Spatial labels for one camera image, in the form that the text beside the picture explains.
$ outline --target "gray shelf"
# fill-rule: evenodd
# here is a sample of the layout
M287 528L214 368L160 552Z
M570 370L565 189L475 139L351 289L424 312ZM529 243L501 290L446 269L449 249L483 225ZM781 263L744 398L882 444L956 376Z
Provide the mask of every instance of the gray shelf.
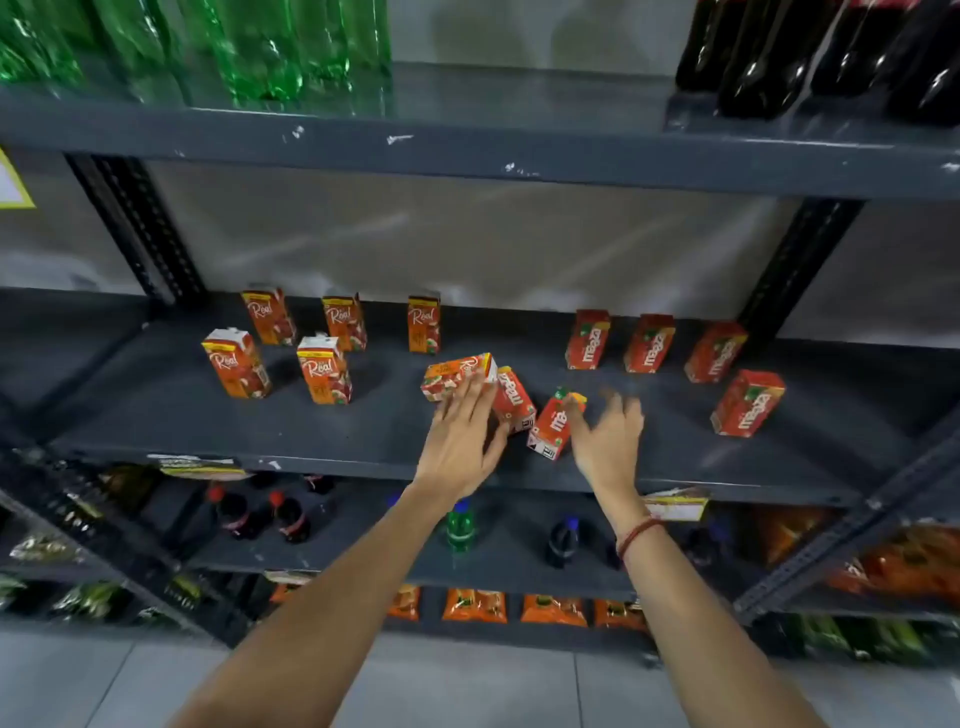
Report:
M289 300L300 329L323 330L319 300ZM405 306L365 303L366 352L348 357L354 401L319 406L309 398L294 351L261 347L274 392L265 400L227 396L200 346L214 328L250 328L238 295L218 295L200 311L157 321L56 411L49 426L59 451L103 461L147 455L235 457L251 470L357 477L413 477L433 405L420 392L437 358L407 351ZM633 320L614 321L600 368L570 372L564 347L569 314L444 309L440 360L492 352L543 406L557 385L590 398L639 395L647 414L637 486L644 492L697 486L720 500L845 506L860 501L908 455L913 438L960 394L960 352L774 341L740 364L780 373L782 404L752 439L716 435L709 415L724 385L694 385L683 364L702 325L681 322L659 373L628 375L622 354ZM903 386L922 381L922 388ZM494 487L588 490L569 452L556 462L511 439Z
M91 78L107 74L100 69ZM800 108L774 122L714 116L671 79L398 63L350 96L237 108L215 73L55 96L0 93L4 142L154 159L390 174L813 195L956 199L950 130L871 105Z

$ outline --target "carton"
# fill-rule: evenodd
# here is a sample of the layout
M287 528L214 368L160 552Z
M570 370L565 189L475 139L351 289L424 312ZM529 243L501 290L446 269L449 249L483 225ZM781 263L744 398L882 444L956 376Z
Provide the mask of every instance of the carton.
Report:
M582 308L577 311L573 333L566 345L567 369L596 369L610 334L607 311Z
M747 332L737 322L710 324L684 364L686 378L694 384L720 381L746 341Z
M623 366L631 374L651 375L660 368L673 343L677 325L673 316L645 313L636 322L634 336L623 357Z
M297 347L300 370L317 404L347 404L353 385L336 336L304 336Z
M493 400L493 412L497 419L510 426L510 434L522 432L534 426L537 408L530 400L527 390L516 378L510 367L496 370L496 398Z
M741 369L710 415L713 431L718 435L750 437L760 429L785 391L783 380L772 372Z
M440 350L440 298L410 297L407 332L411 352L437 353Z
M467 356L463 359L431 364L426 368L420 390L430 401L440 401L448 389L456 389L460 382L474 372L483 372L486 381L496 381L496 362L489 353Z
M282 290L257 288L243 291L240 295L243 296L261 342L294 345L297 341L297 327L287 311Z
M527 437L528 448L551 460L560 457L566 441L570 439L570 425L567 423L566 413L561 407L564 398L567 396L571 396L577 401L581 412L587 409L586 397L576 392L568 392L563 387L558 387L543 411L540 412L537 423Z
M259 400L270 394L270 378L249 333L238 328L215 328L202 345L231 397Z
M362 352L367 348L367 328L360 310L360 294L353 298L324 296L324 314L330 336L340 339L341 352Z

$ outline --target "right hand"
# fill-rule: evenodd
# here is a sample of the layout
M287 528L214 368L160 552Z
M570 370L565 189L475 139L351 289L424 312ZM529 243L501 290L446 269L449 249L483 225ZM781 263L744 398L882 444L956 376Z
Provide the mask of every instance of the right hand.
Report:
M624 402L616 392L605 396L607 409L594 429L590 429L573 398L564 400L564 412L570 424L573 459L619 540L650 518L636 490L636 452L643 432L643 410L637 398Z

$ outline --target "red thread bracelet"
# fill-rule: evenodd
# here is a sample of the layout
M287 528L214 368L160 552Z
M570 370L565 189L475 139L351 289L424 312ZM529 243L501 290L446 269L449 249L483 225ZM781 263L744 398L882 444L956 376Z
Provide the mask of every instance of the red thread bracelet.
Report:
M616 550L616 555L619 557L620 561L623 561L623 557L627 553L627 549L630 548L630 544L634 542L634 539L647 530L647 528L651 528L655 525L663 525L663 521L660 519L655 519L651 516L649 519L641 523L639 526L634 528L634 530L627 534L626 538L623 540L623 543Z

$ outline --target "gray floor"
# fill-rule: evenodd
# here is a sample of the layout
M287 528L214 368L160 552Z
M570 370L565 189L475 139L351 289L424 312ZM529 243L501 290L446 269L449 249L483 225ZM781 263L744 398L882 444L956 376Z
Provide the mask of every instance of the gray floor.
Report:
M161 728L226 652L0 631L0 725ZM960 677L789 668L833 728L956 728ZM666 674L629 659L381 636L337 728L684 728Z

